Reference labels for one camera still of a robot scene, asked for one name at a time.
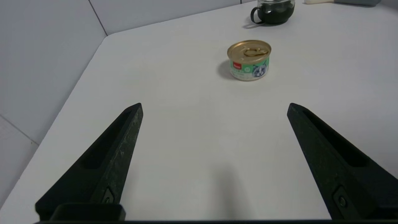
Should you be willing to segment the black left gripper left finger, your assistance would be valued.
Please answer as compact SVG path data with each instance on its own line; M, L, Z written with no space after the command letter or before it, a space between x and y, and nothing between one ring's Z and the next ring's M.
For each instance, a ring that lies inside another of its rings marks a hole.
M126 108L36 202L41 222L118 222L120 204L143 120L141 103Z

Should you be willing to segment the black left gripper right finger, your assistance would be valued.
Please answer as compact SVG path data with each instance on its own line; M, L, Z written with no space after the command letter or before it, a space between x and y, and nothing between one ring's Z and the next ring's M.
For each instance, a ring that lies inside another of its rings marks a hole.
M396 220L397 179L309 109L287 117L333 220Z

